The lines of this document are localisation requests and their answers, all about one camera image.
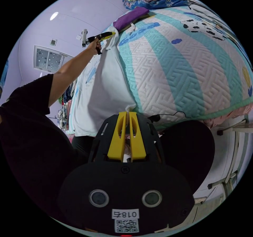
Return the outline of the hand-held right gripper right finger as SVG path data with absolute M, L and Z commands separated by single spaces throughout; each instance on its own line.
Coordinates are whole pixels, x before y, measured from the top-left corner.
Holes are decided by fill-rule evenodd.
M 146 151 L 136 112 L 129 112 L 131 161 L 144 160 Z

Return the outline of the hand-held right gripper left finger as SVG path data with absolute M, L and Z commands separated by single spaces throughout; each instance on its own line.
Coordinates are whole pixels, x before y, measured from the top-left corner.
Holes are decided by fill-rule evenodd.
M 124 158 L 126 121 L 127 113 L 120 112 L 107 154 L 110 160 L 123 160 Z

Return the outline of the person's left hand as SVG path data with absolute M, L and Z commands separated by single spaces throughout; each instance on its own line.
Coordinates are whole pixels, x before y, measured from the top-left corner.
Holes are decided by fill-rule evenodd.
M 91 42 L 87 47 L 87 50 L 89 50 L 92 55 L 98 54 L 97 49 L 101 50 L 101 42 L 99 41 L 98 38 L 96 38 L 93 42 Z

